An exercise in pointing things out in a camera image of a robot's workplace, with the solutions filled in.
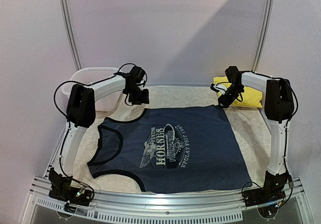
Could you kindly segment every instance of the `white wall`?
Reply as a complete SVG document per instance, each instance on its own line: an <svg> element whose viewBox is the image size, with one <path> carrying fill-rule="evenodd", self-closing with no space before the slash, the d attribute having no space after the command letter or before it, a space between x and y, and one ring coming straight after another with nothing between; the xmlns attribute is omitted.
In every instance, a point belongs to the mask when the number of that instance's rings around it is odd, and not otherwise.
<svg viewBox="0 0 321 224"><path fill-rule="evenodd" d="M287 77L298 97L289 167L321 223L321 0L274 0L259 71Z"/></svg>
<svg viewBox="0 0 321 224"><path fill-rule="evenodd" d="M265 0L68 0L83 67L135 62L149 84L210 84L252 67Z"/></svg>
<svg viewBox="0 0 321 224"><path fill-rule="evenodd" d="M0 0L0 223L18 223L64 118L56 86L75 71L59 0Z"/></svg>

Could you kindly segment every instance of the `navy blue tank top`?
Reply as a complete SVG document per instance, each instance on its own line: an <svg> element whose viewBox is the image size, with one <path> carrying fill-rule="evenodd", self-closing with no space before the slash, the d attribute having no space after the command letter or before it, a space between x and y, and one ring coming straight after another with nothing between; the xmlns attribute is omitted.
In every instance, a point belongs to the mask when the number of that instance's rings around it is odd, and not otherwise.
<svg viewBox="0 0 321 224"><path fill-rule="evenodd" d="M87 163L93 178L120 174L142 191L239 189L251 181L225 112L217 106L146 108L132 121L106 118Z"/></svg>

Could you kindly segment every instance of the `marble patterned surface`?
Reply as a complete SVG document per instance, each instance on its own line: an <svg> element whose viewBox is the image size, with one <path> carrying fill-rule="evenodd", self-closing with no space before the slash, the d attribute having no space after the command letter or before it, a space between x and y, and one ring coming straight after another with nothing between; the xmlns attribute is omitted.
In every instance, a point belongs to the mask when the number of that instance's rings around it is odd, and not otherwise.
<svg viewBox="0 0 321 224"><path fill-rule="evenodd" d="M216 93L209 87L149 87L150 104L148 108L188 107L217 105ZM124 95L110 112L97 112L94 124L85 133L74 162L74 178L90 184L94 189L125 193L141 193L138 184L131 178L121 175L104 175L93 179L87 162L97 149L98 130L105 117L128 121L141 115L145 106L127 106ZM252 181L263 185L265 171L270 157L271 136L256 108L230 107L225 109L239 144Z"/></svg>

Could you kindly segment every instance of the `yellow cloth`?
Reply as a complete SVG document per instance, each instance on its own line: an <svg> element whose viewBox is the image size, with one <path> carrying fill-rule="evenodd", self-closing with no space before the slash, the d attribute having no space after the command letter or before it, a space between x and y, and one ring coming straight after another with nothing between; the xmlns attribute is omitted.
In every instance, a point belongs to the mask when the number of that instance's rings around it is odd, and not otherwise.
<svg viewBox="0 0 321 224"><path fill-rule="evenodd" d="M219 82L228 82L227 77L214 77L214 83ZM222 85L229 87L230 83L222 83ZM262 100L262 92L259 90L256 90L251 87L244 87L244 92L242 93L243 101L239 102L235 100L231 106L237 106L237 107L259 107L262 108L261 100Z"/></svg>

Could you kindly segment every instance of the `white plastic basket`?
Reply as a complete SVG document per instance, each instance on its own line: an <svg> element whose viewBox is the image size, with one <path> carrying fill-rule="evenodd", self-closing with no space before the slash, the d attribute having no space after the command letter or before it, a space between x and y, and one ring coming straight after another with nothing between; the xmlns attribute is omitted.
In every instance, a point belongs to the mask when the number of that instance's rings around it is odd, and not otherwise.
<svg viewBox="0 0 321 224"><path fill-rule="evenodd" d="M108 78L117 71L118 68L116 67L86 67L75 72L70 78L70 80L75 80L78 82L89 84L91 82ZM74 83L66 83L61 89L61 92L68 98L70 96L71 88L73 85ZM118 91L98 100L95 104L96 111L112 110L116 106L117 101L120 98L120 95L121 91Z"/></svg>

